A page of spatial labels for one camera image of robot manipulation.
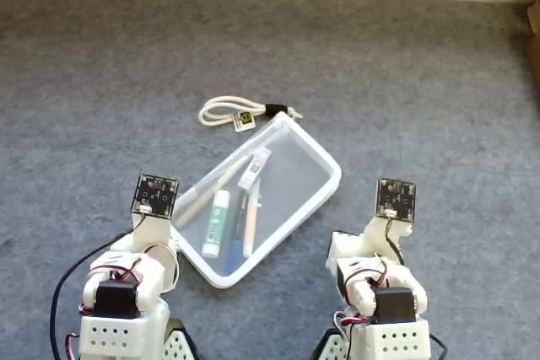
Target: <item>pen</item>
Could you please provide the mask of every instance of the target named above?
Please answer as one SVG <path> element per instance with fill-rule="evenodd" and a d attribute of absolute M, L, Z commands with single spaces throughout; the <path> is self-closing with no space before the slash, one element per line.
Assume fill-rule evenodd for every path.
<path fill-rule="evenodd" d="M 235 272 L 242 256 L 243 225 L 246 218 L 245 214 L 248 198 L 249 193 L 247 191 L 242 191 L 240 194 L 238 211 L 236 212 L 235 234 L 230 241 L 229 251 L 227 252 L 227 259 L 225 262 L 225 271 L 227 274 Z"/>

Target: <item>red wire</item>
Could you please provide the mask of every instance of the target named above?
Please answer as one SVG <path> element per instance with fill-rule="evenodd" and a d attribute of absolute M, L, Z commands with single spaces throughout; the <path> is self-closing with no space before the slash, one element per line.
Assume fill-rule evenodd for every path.
<path fill-rule="evenodd" d="M 343 284 L 344 285 L 344 289 L 345 289 L 345 294 L 344 294 L 344 297 L 345 297 L 345 302 L 347 302 L 347 304 L 351 304 L 349 301 L 348 301 L 348 290 L 347 290 L 347 283 L 350 281 L 351 278 L 355 277 L 355 276 L 358 276 L 360 273 L 363 273 L 365 271 L 374 271 L 375 273 L 379 273 L 381 276 L 379 277 L 379 279 L 377 280 L 377 282 L 375 283 L 375 285 L 373 286 L 373 288 L 375 287 L 380 287 L 382 282 L 385 280 L 385 277 L 386 277 L 386 272 L 388 271 L 388 266 L 386 265 L 386 263 L 381 260 L 381 263 L 382 265 L 384 266 L 384 270 L 383 271 L 378 271 L 376 269 L 358 269 L 356 271 L 353 271 L 348 277 L 347 279 L 345 280 L 345 283 Z"/>
<path fill-rule="evenodd" d="M 69 360 L 75 360 L 75 356 L 73 355 L 73 350 L 71 348 L 71 340 L 74 337 L 78 337 L 78 334 L 68 333 L 66 335 L 66 338 L 64 339 L 64 345 L 66 346 L 66 355 Z"/>
<path fill-rule="evenodd" d="M 135 275 L 133 274 L 133 269 L 135 268 L 135 266 L 137 265 L 137 263 L 139 263 L 139 261 L 141 261 L 141 258 L 140 258 L 140 257 L 138 257 L 138 258 L 133 262 L 133 264 L 132 264 L 132 266 L 129 268 L 129 270 L 126 271 L 126 272 L 120 277 L 120 279 L 121 279 L 121 280 L 125 280 L 126 277 L 127 277 L 127 275 L 128 275 L 128 274 L 131 274 L 131 275 L 135 278 L 135 280 L 137 280 L 137 278 L 136 278 Z"/>
<path fill-rule="evenodd" d="M 99 270 L 99 269 L 122 270 L 122 271 L 124 271 L 124 274 L 122 276 L 125 276 L 126 274 L 131 274 L 136 282 L 140 282 L 138 280 L 137 276 L 135 276 L 135 273 L 133 273 L 132 269 L 127 269 L 126 267 L 115 266 L 115 265 L 101 265 L 101 266 L 96 266 L 96 267 L 91 268 L 90 273 L 92 271 L 96 271 L 96 270 Z"/>

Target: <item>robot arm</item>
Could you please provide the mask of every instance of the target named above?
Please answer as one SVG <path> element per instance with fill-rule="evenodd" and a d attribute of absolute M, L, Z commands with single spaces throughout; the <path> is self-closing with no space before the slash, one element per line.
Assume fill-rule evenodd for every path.
<path fill-rule="evenodd" d="M 414 297 L 416 314 L 428 306 L 424 288 L 411 271 L 386 257 L 350 257 L 336 260 L 337 285 L 343 298 L 362 317 L 372 317 L 376 309 L 374 286 L 409 288 Z"/>
<path fill-rule="evenodd" d="M 174 289 L 179 277 L 170 239 L 177 187 L 176 180 L 141 175 L 132 232 L 90 265 L 79 311 L 81 360 L 198 358 L 191 338 L 178 322 L 171 323 L 160 297 Z M 73 360 L 71 347 L 66 348 Z"/>
<path fill-rule="evenodd" d="M 334 315 L 312 358 L 427 360 L 424 288 L 403 265 L 399 239 L 413 231 L 415 185 L 379 179 L 375 216 L 360 235 L 332 233 L 326 266 L 348 307 Z"/>

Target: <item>white cord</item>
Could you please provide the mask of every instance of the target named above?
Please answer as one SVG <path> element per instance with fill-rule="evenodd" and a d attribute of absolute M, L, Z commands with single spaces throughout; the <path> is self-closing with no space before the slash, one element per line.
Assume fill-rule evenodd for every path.
<path fill-rule="evenodd" d="M 215 114 L 211 112 L 211 110 L 214 109 L 231 109 L 233 112 Z M 232 122 L 233 114 L 237 111 L 250 112 L 254 117 L 257 117 L 266 113 L 266 106 L 244 99 L 243 97 L 219 96 L 210 99 L 204 104 L 199 111 L 198 119 L 204 126 L 222 126 L 223 124 Z M 303 118 L 303 116 L 292 107 L 287 108 L 287 114 L 291 116 L 293 120 Z"/>

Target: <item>black cable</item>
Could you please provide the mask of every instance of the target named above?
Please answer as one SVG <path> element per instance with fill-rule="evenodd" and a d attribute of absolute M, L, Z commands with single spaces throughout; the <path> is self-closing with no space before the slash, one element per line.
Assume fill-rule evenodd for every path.
<path fill-rule="evenodd" d="M 399 264 L 400 265 L 404 265 L 405 262 L 403 260 L 403 255 L 402 255 L 402 252 L 399 251 L 399 249 L 397 248 L 396 244 L 394 244 L 392 242 L 392 240 L 388 237 L 388 234 L 390 233 L 390 228 L 392 227 L 392 219 L 391 218 L 388 218 L 388 222 L 386 223 L 386 231 L 385 231 L 385 238 L 386 238 L 386 242 L 390 245 L 391 249 L 394 251 L 394 253 L 396 254 L 397 256 L 397 259 L 399 260 Z"/>
<path fill-rule="evenodd" d="M 83 256 L 81 259 L 79 259 L 77 262 L 75 262 L 74 265 L 72 265 L 67 271 L 64 273 L 64 275 L 60 278 L 60 281 L 57 284 L 56 289 L 54 290 L 54 294 L 52 294 L 52 302 L 51 302 L 51 316 L 49 318 L 49 339 L 51 340 L 51 349 L 52 349 L 52 356 L 55 358 L 55 360 L 62 360 L 60 358 L 60 352 L 58 351 L 58 344 L 57 344 L 57 308 L 58 308 L 58 299 L 60 297 L 60 290 L 62 290 L 63 284 L 66 282 L 69 276 L 79 267 L 81 264 L 83 264 L 90 256 L 95 255 L 100 250 L 103 250 L 105 248 L 108 248 L 118 240 L 122 239 L 124 236 L 129 235 L 131 232 L 133 232 L 135 229 L 138 228 L 141 223 L 143 223 L 144 219 L 146 217 L 143 216 L 141 220 L 138 222 L 137 225 L 135 225 L 132 229 L 122 232 L 121 234 L 118 234 L 113 239 L 111 239 L 106 244 L 103 244 L 99 248 L 96 248 L 89 252 L 87 255 Z"/>
<path fill-rule="evenodd" d="M 433 333 L 429 334 L 429 338 L 437 343 L 440 348 L 442 349 L 442 353 L 439 356 L 439 360 L 445 360 L 446 355 L 448 354 L 448 347 L 442 342 L 441 339 L 439 339 L 437 336 L 435 336 Z"/>
<path fill-rule="evenodd" d="M 345 357 L 345 360 L 350 360 L 351 358 L 351 348 L 353 347 L 353 328 L 354 328 L 354 324 L 351 325 L 351 329 L 348 334 L 348 350 L 347 350 L 347 356 Z"/>

